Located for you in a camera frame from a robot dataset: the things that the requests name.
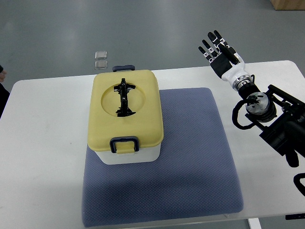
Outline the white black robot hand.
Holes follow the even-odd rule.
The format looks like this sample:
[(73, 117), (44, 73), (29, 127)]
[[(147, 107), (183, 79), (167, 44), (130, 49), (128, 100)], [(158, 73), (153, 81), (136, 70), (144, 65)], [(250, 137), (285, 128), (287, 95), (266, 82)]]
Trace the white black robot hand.
[(217, 30), (207, 34), (213, 44), (202, 40), (204, 47), (198, 50), (203, 54), (215, 74), (238, 91), (244, 84), (252, 82), (252, 77), (245, 70), (245, 63), (236, 50), (230, 46)]

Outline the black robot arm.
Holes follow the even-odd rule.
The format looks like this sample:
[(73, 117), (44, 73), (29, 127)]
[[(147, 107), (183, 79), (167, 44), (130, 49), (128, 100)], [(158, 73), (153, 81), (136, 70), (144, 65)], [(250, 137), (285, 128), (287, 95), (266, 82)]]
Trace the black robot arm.
[(238, 78), (233, 88), (242, 98), (233, 109), (233, 124), (241, 130), (257, 126), (259, 136), (290, 167), (298, 167), (298, 157), (305, 155), (305, 104), (274, 85), (262, 93), (254, 75)]

